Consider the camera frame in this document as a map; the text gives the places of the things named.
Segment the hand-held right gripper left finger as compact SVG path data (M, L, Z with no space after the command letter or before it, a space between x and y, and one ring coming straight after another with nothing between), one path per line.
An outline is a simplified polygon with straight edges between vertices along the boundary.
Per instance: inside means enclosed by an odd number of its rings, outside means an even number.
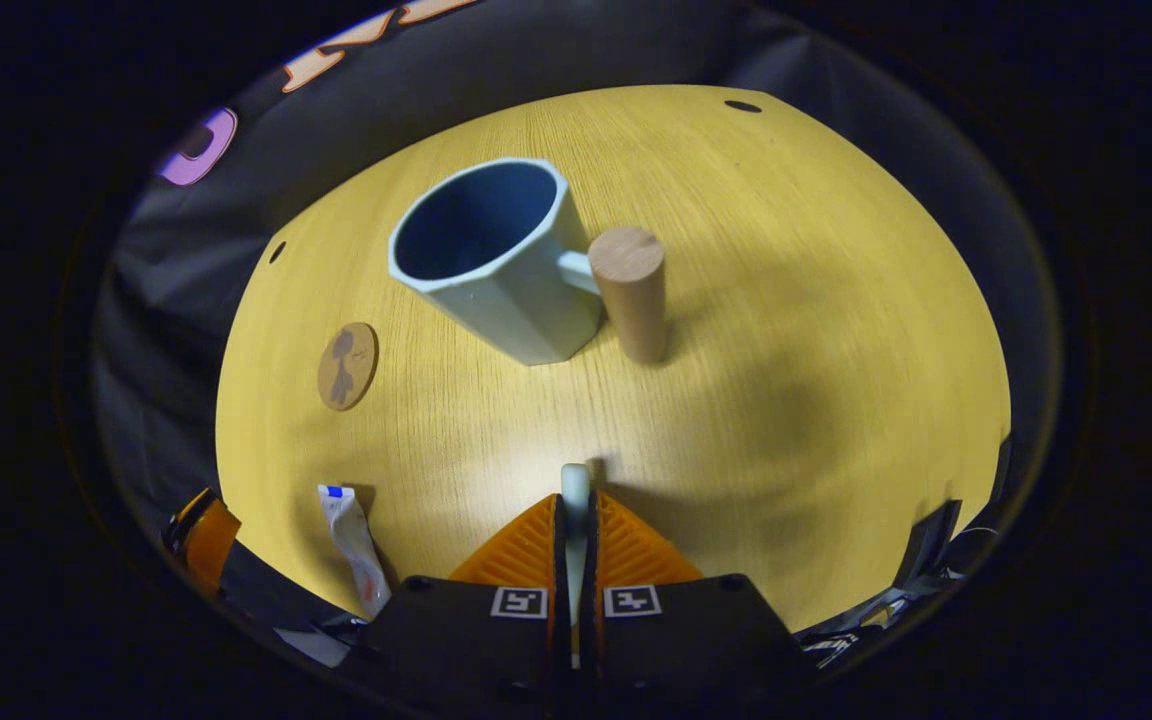
M521 511L447 578L412 575L361 635L361 679L422 717L553 719L571 669L566 507Z

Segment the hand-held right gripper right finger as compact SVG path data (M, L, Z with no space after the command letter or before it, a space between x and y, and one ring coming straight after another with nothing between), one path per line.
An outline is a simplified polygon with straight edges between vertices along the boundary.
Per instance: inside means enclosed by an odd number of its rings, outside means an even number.
M817 666L744 574L707 577L616 498L584 523L581 715L774 719Z

